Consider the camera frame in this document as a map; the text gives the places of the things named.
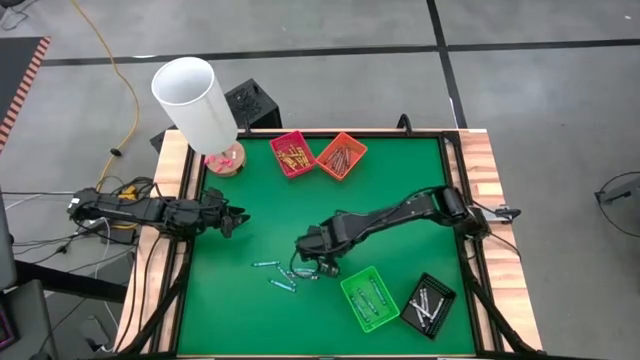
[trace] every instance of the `yellow cable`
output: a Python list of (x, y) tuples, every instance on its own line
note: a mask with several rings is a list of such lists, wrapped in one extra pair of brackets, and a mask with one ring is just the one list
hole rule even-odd
[[(133, 136), (133, 133), (138, 128), (138, 123), (140, 122), (140, 103), (138, 102), (138, 97), (136, 96), (136, 92), (133, 90), (133, 86), (131, 86), (129, 81), (120, 73), (120, 70), (118, 70), (118, 66), (116, 65), (116, 61), (113, 59), (113, 54), (111, 53), (111, 49), (109, 49), (109, 46), (107, 45), (106, 41), (104, 41), (104, 38), (102, 37), (102, 35), (100, 35), (100, 32), (98, 31), (96, 26), (93, 24), (93, 22), (91, 22), (91, 19), (89, 19), (89, 17), (84, 13), (84, 11), (82, 11), (82, 8), (80, 8), (80, 5), (78, 5), (76, 0), (71, 0), (71, 3), (76, 8), (76, 10), (78, 10), (80, 15), (82, 15), (82, 17), (87, 21), (89, 26), (91, 26), (91, 28), (96, 33), (96, 35), (98, 35), (98, 39), (100, 40), (100, 42), (102, 43), (102, 46), (104, 46), (104, 49), (107, 51), (107, 54), (109, 55), (109, 60), (111, 61), (111, 65), (113, 65), (113, 70), (115, 70), (116, 75), (118, 75), (118, 77), (122, 79), (125, 85), (127, 85), (127, 87), (129, 88), (129, 91), (131, 92), (131, 95), (133, 96), (133, 101), (135, 102), (136, 116), (133, 122), (133, 126), (131, 127), (131, 130), (129, 130), (129, 134), (127, 134), (127, 136), (122, 140), (120, 145), (116, 146), (116, 149), (120, 150), (124, 145), (127, 144), (131, 136)], [(102, 188), (102, 184), (100, 183), (100, 181), (102, 181), (102, 179), (104, 179), (104, 177), (107, 176), (107, 172), (109, 171), (109, 168), (111, 167), (111, 163), (113, 162), (114, 158), (115, 156), (111, 155), (109, 157), (109, 160), (107, 161), (107, 164), (104, 166), (104, 169), (102, 169), (102, 174), (100, 174), (100, 179), (98, 179), (98, 185), (96, 186), (96, 190), (100, 191), (100, 189)]]
[(131, 225), (115, 225), (112, 226), (112, 228), (114, 229), (120, 229), (120, 230), (131, 230), (131, 229), (135, 229), (138, 226), (138, 224), (131, 224)]

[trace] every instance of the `orange bin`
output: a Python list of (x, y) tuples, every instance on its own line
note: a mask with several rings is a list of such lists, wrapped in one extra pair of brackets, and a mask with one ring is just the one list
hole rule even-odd
[(322, 170), (342, 181), (367, 152), (367, 147), (346, 133), (340, 133), (316, 158)]

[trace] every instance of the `wooden border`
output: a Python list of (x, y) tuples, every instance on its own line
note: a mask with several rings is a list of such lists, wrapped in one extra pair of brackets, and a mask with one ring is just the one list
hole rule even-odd
[[(252, 130), (253, 133), (278, 133), (278, 132), (290, 132), (293, 130), (300, 130), (303, 132), (404, 132), (403, 129), (256, 129)], [(469, 178), (469, 184), (471, 186), (471, 192), (474, 200), (488, 206), (497, 206), (505, 203), (504, 195), (502, 193), (502, 187), (500, 185), (500, 177), (493, 158), (493, 151), (491, 149), (491, 143), (489, 135), (486, 130), (474, 130), (474, 129), (414, 129), (414, 132), (439, 132), (439, 131), (457, 131), (460, 135), (462, 152), (465, 160), (467, 176)], [(158, 167), (156, 170), (155, 181), (161, 186), (163, 195), (177, 196), (180, 190), (180, 182), (185, 166), (186, 152), (188, 145), (186, 139), (178, 130), (168, 130), (165, 133), (165, 139), (158, 160)], [(453, 151), (448, 151), (450, 157), (450, 167), (454, 183), (459, 181), (458, 176), (458, 164), (453, 157)], [(188, 198), (192, 198), (195, 194), (197, 184), (195, 180), (198, 178), (198, 172), (200, 166), (198, 161), (200, 157), (194, 156), (194, 166), (192, 166), (192, 172), (190, 176), (189, 188), (187, 191)], [(138, 286), (136, 289), (136, 308), (134, 311), (134, 319), (129, 330), (129, 334), (125, 337), (123, 345), (125, 347), (129, 344), (129, 341), (133, 339), (137, 333), (138, 317), (140, 316), (140, 300), (142, 292), (142, 277), (144, 274), (144, 265), (148, 260), (148, 249), (155, 240), (155, 236), (152, 231), (146, 231), (143, 229), (143, 236), (140, 238), (141, 251), (144, 255), (138, 256), (140, 261), (137, 272)], [(494, 225), (492, 231), (498, 236), (503, 237), (507, 241), (515, 245), (515, 239), (510, 225)], [(150, 274), (148, 278), (147, 288), (147, 301), (145, 301), (144, 315), (148, 317), (156, 308), (158, 303), (158, 296), (160, 286), (162, 282), (162, 275), (166, 264), (166, 245), (159, 244), (156, 251), (153, 254), (152, 263), (150, 264)], [(182, 252), (184, 250), (178, 250), (176, 257), (176, 266), (174, 269), (179, 269), (182, 264)], [(520, 260), (512, 250), (506, 248), (503, 244), (487, 238), (485, 240), (484, 255), (487, 259), (487, 267), (489, 271), (489, 278), (491, 282), (491, 289), (493, 292), (494, 300), (497, 307), (500, 309), (505, 318), (513, 326), (513, 328), (520, 334), (522, 339), (529, 345), (536, 349), (541, 349), (540, 338), (536, 322), (533, 316), (533, 310), (531, 308), (531, 302), (529, 300), (529, 293), (527, 290), (526, 282), (524, 280), (524, 274), (520, 265)], [(122, 312), (122, 318), (120, 323), (120, 331), (118, 332), (117, 340), (121, 338), (121, 332), (126, 327), (129, 312), (131, 311), (131, 299), (132, 289), (127, 293), (125, 300), (125, 306)], [(489, 321), (486, 312), (482, 306), (476, 301), (478, 308), (478, 320), (481, 325), (481, 333), (483, 338), (484, 348), (486, 350), (492, 350), (491, 346), (491, 333), (489, 328)], [(165, 321), (163, 323), (161, 340), (159, 351), (168, 351), (171, 338), (171, 332), (173, 328), (173, 316), (175, 314), (175, 305), (169, 309), (165, 315)]]

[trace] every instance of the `cable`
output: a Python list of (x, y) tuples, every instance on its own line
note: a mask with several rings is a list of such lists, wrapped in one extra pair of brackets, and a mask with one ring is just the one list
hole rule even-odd
[(24, 204), (24, 203), (26, 203), (27, 201), (31, 201), (31, 200), (37, 199), (37, 198), (39, 198), (39, 197), (40, 197), (40, 196), (42, 196), (42, 195), (44, 195), (44, 194), (35, 194), (35, 195), (28, 196), (28, 197), (26, 197), (26, 198), (24, 198), (24, 199), (22, 199), (22, 200), (18, 200), (18, 201), (16, 201), (16, 202), (14, 202), (13, 204), (11, 204), (11, 205), (7, 206), (6, 208), (4, 208), (4, 210), (5, 210), (5, 211), (7, 211), (7, 210), (9, 210), (9, 209), (11, 209), (11, 208), (14, 208), (14, 207), (16, 207), (16, 206), (20, 205), (20, 204)]
[(23, 255), (23, 254), (26, 254), (26, 253), (30, 252), (31, 250), (40, 249), (40, 248), (43, 248), (45, 246), (55, 245), (55, 244), (61, 243), (63, 241), (66, 241), (66, 239), (65, 240), (58, 240), (58, 241), (52, 242), (52, 243), (44, 243), (44, 244), (29, 248), (29, 249), (27, 249), (25, 251), (21, 251), (21, 252), (14, 252), (13, 255)]
[(67, 315), (65, 315), (62, 319), (60, 319), (60, 321), (58, 321), (58, 323), (56, 323), (56, 325), (51, 328), (51, 331), (49, 331), (49, 333), (47, 334), (47, 337), (44, 338), (42, 345), (40, 345), (40, 349), (38, 350), (39, 353), (42, 352), (42, 349), (44, 349), (44, 346), (47, 344), (47, 340), (49, 340), (49, 338), (53, 335), (53, 332), (58, 328), (58, 326), (60, 326), (60, 324), (62, 324), (63, 321), (67, 320), (67, 318), (71, 316), (71, 314), (73, 314), (73, 312), (76, 311), (80, 307), (80, 305), (82, 305), (82, 303), (85, 302), (87, 299), (88, 298), (83, 298), (82, 300), (80, 300), (80, 302), (78, 302), (78, 304), (74, 306), (73, 309), (71, 309), (71, 311), (67, 313)]
[[(102, 221), (104, 221), (104, 224), (107, 227), (107, 237), (110, 238), (111, 237), (111, 227), (109, 226), (109, 221), (105, 217), (101, 217), (100, 219), (102, 219)], [(107, 253), (109, 252), (109, 244), (110, 243), (111, 243), (111, 241), (109, 241), (109, 239), (107, 239), (107, 246), (105, 246), (104, 253), (102, 253), (102, 260), (104, 260), (104, 258), (107, 257)], [(94, 275), (94, 278), (96, 280), (98, 280), (98, 270), (100, 270), (100, 264), (101, 263), (96, 264), (96, 271), (95, 271), (95, 275)], [(102, 303), (104, 304), (104, 307), (107, 309), (107, 312), (109, 313), (109, 316), (111, 316), (111, 320), (113, 320), (113, 323), (116, 325), (116, 333), (117, 333), (118, 332), (118, 321), (116, 320), (116, 317), (113, 316), (113, 313), (111, 312), (111, 309), (109, 308), (109, 304), (107, 304), (106, 301), (103, 301)], [(111, 349), (106, 349), (104, 347), (104, 345), (102, 345), (100, 347), (100, 350), (102, 350), (104, 352), (113, 352), (116, 349), (115, 341), (114, 341), (113, 345), (114, 346)]]
[(71, 3), (76, 8), (76, 10), (78, 10), (80, 15), (82, 15), (82, 17), (85, 19), (87, 24), (91, 26), (91, 28), (93, 29), (93, 32), (95, 32), (96, 35), (98, 36), (98, 40), (100, 40), (100, 42), (102, 43), (102, 46), (104, 46), (104, 49), (107, 51), (107, 55), (109, 56), (109, 61), (111, 61), (111, 65), (113, 65), (113, 70), (116, 72), (116, 75), (122, 80), (122, 82), (124, 82), (124, 84), (127, 86), (129, 91), (131, 92), (131, 96), (133, 97), (133, 101), (135, 103), (135, 120), (133, 121), (133, 125), (131, 126), (131, 129), (129, 130), (129, 133), (127, 134), (127, 136), (124, 139), (122, 139), (122, 142), (120, 142), (120, 144), (116, 146), (115, 149), (111, 149), (111, 156), (109, 156), (109, 160), (107, 160), (107, 163), (102, 169), (102, 174), (100, 174), (100, 179), (98, 179), (98, 185), (96, 186), (96, 189), (100, 191), (100, 189), (102, 188), (101, 182), (105, 178), (105, 176), (107, 176), (107, 172), (109, 172), (109, 168), (111, 167), (111, 163), (113, 162), (113, 159), (115, 159), (116, 154), (121, 155), (120, 150), (122, 149), (123, 146), (127, 144), (127, 142), (129, 142), (129, 139), (131, 139), (131, 136), (133, 136), (133, 133), (138, 128), (138, 123), (140, 122), (140, 103), (138, 101), (138, 96), (136, 95), (135, 90), (133, 90), (133, 86), (131, 86), (131, 83), (129, 83), (129, 80), (127, 80), (127, 78), (125, 78), (120, 73), (120, 70), (118, 69), (118, 65), (116, 65), (116, 61), (113, 59), (113, 54), (111, 53), (111, 49), (109, 49), (109, 45), (107, 45), (107, 42), (104, 40), (104, 38), (100, 34), (100, 31), (98, 31), (98, 28), (96, 28), (96, 26), (93, 24), (91, 19), (89, 19), (87, 14), (84, 13), (84, 11), (80, 7), (80, 5), (78, 5), (78, 2), (76, 0), (71, 0)]
[(145, 267), (144, 267), (144, 278), (142, 281), (142, 304), (140, 304), (140, 321), (138, 322), (138, 332), (142, 330), (142, 315), (144, 314), (144, 300), (145, 300), (145, 297), (147, 296), (147, 274), (149, 273), (149, 264), (151, 264), (151, 257), (153, 256), (153, 250), (155, 250), (159, 242), (160, 242), (160, 233), (158, 233), (158, 237), (153, 242), (153, 246), (151, 246), (151, 250), (149, 251), (149, 256), (147, 257), (147, 263), (145, 264)]
[(496, 212), (494, 210), (489, 209), (488, 207), (486, 207), (485, 205), (480, 204), (479, 202), (475, 201), (475, 200), (471, 200), (474, 204), (476, 204), (478, 207), (492, 213), (493, 215), (496, 215)]
[[(612, 177), (611, 179), (609, 179), (607, 182), (605, 182), (604, 185), (602, 185), (602, 187), (600, 188), (600, 190), (597, 193), (604, 192), (604, 189), (616, 179), (619, 179), (621, 177), (628, 176), (628, 175), (637, 175), (637, 174), (640, 174), (640, 171), (627, 171), (625, 173), (616, 175), (616, 176)], [(611, 220), (609, 215), (607, 215), (607, 213), (604, 211), (604, 208), (602, 207), (602, 204), (600, 203), (600, 201), (598, 201), (598, 208), (600, 209), (600, 212), (602, 213), (602, 216), (604, 216), (605, 220), (607, 220), (607, 222), (609, 222), (609, 224), (611, 224), (618, 231), (620, 231), (623, 234), (632, 236), (632, 237), (640, 238), (640, 234), (636, 234), (636, 233), (632, 233), (630, 231), (627, 231), (627, 230), (623, 229), (622, 227), (620, 227), (618, 224), (616, 224), (613, 220)]]
[(505, 243), (507, 246), (509, 246), (511, 249), (513, 249), (513, 251), (518, 255), (518, 257), (519, 257), (520, 259), (522, 259), (522, 256), (520, 255), (520, 250), (518, 250), (518, 248), (517, 248), (517, 247), (515, 247), (512, 243), (508, 242), (507, 240), (505, 240), (505, 239), (501, 238), (500, 236), (498, 236), (498, 235), (496, 235), (496, 234), (494, 234), (494, 233), (492, 233), (492, 232), (489, 232), (489, 235), (491, 235), (491, 236), (493, 236), (494, 238), (496, 238), (496, 239), (498, 239), (498, 240), (502, 241), (503, 243)]
[(103, 239), (106, 239), (106, 240), (109, 240), (109, 241), (113, 241), (114, 243), (116, 243), (116, 244), (120, 244), (120, 245), (131, 245), (131, 244), (127, 244), (127, 243), (125, 243), (125, 242), (122, 242), (122, 241), (119, 241), (119, 240), (116, 240), (116, 239), (112, 239), (110, 236), (104, 236), (104, 235), (100, 234), (99, 232), (97, 232), (96, 230), (90, 229), (90, 228), (88, 228), (88, 227), (86, 227), (86, 226), (82, 225), (79, 221), (77, 221), (77, 220), (75, 220), (75, 219), (73, 219), (73, 222), (74, 222), (76, 225), (78, 225), (79, 227), (81, 227), (81, 228), (83, 228), (83, 229), (87, 230), (87, 232), (89, 232), (89, 233), (91, 233), (91, 234), (98, 235), (98, 236), (100, 236), (100, 237), (101, 237), (101, 238), (103, 238)]
[(98, 181), (98, 184), (96, 186), (102, 186), (104, 184), (105, 181), (109, 180), (109, 179), (116, 179), (120, 182), (120, 184), (124, 187), (124, 181), (122, 181), (122, 179), (120, 179), (117, 176), (114, 175), (107, 175), (105, 177), (103, 177), (102, 179), (100, 179), (100, 181)]
[(108, 257), (108, 258), (106, 258), (104, 260), (100, 260), (100, 261), (92, 262), (92, 263), (89, 263), (89, 264), (86, 264), (86, 265), (82, 265), (82, 266), (77, 267), (75, 269), (68, 270), (67, 272), (68, 273), (73, 273), (73, 272), (76, 272), (78, 270), (82, 270), (84, 268), (90, 267), (90, 266), (94, 266), (94, 265), (97, 265), (97, 264), (101, 264), (101, 263), (107, 262), (109, 260), (112, 260), (112, 259), (115, 259), (115, 258), (117, 258), (119, 256), (122, 256), (122, 255), (128, 253), (129, 251), (131, 251), (131, 248), (129, 248), (129, 249), (123, 251), (123, 252), (117, 253), (117, 254), (115, 254), (115, 255), (113, 255), (111, 257)]
[(124, 328), (124, 332), (122, 333), (122, 337), (118, 342), (118, 345), (115, 345), (114, 349), (120, 349), (124, 338), (127, 336), (129, 332), (129, 327), (131, 327), (131, 320), (133, 320), (133, 309), (136, 307), (136, 279), (138, 278), (138, 256), (134, 256), (133, 258), (133, 296), (131, 297), (131, 307), (129, 308), (129, 319), (127, 320), (127, 326)]
[(38, 261), (36, 261), (36, 262), (32, 262), (32, 263), (31, 263), (31, 265), (36, 265), (36, 264), (40, 264), (40, 263), (42, 263), (42, 262), (45, 262), (45, 261), (47, 261), (47, 260), (51, 259), (52, 257), (54, 257), (54, 256), (56, 256), (56, 255), (58, 255), (58, 254), (60, 254), (60, 253), (61, 253), (60, 251), (56, 250), (56, 251), (54, 251), (54, 252), (53, 252), (53, 254), (51, 254), (51, 255), (49, 255), (49, 256), (47, 256), (47, 257), (45, 257), (44, 259), (40, 259), (40, 260), (38, 260)]

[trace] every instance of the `black floor stripe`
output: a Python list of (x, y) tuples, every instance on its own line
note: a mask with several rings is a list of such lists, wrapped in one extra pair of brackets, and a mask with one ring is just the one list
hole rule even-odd
[[(444, 47), (447, 52), (469, 51), (506, 51), (506, 50), (537, 50), (537, 49), (579, 49), (615, 46), (640, 46), (640, 39), (615, 40), (579, 40), (579, 41), (546, 41), (495, 44), (460, 44), (460, 45), (381, 45), (343, 48), (290, 49), (265, 51), (237, 51), (228, 53), (194, 53), (157, 55), (153, 57), (119, 56), (115, 60), (118, 64), (146, 64), (164, 63), (185, 56), (199, 57), (204, 60), (238, 60), (238, 59), (277, 59), (287, 57), (310, 56), (343, 56), (343, 55), (376, 55), (376, 54), (415, 54), (430, 53)], [(107, 65), (109, 58), (69, 58), (44, 60), (42, 66), (78, 66), (78, 65)]]
[(451, 65), (451, 59), (449, 58), (447, 42), (444, 39), (444, 31), (442, 30), (442, 23), (440, 22), (440, 15), (438, 14), (438, 8), (436, 7), (435, 0), (427, 0), (427, 6), (429, 7), (433, 33), (436, 36), (436, 45), (438, 46), (438, 54), (440, 55), (440, 62), (442, 63), (444, 80), (447, 85), (449, 100), (451, 101), (453, 118), (457, 127), (464, 129), (467, 128), (467, 119), (464, 116), (464, 110), (462, 110), (462, 100), (460, 99), (460, 93), (458, 92), (456, 77), (453, 74), (453, 66)]
[[(114, 58), (118, 64), (143, 64), (166, 63), (185, 56), (198, 57), (207, 61), (214, 60), (238, 60), (238, 59), (274, 59), (288, 57), (310, 56), (344, 56), (344, 55), (372, 55), (372, 54), (414, 54), (436, 52), (434, 45), (382, 45), (363, 47), (334, 47), (316, 49), (291, 49), (291, 50), (266, 50), (266, 51), (241, 51), (228, 53), (202, 53), (202, 54), (176, 54), (158, 55), (153, 57), (121, 56)], [(106, 65), (110, 64), (109, 58), (85, 58), (85, 59), (51, 59), (45, 60), (42, 66), (70, 66), (70, 65)]]
[(537, 49), (579, 49), (579, 48), (639, 46), (639, 45), (640, 45), (640, 39), (617, 39), (617, 40), (547, 41), (547, 42), (449, 45), (447, 46), (447, 50), (450, 52), (505, 51), (505, 50), (537, 50)]

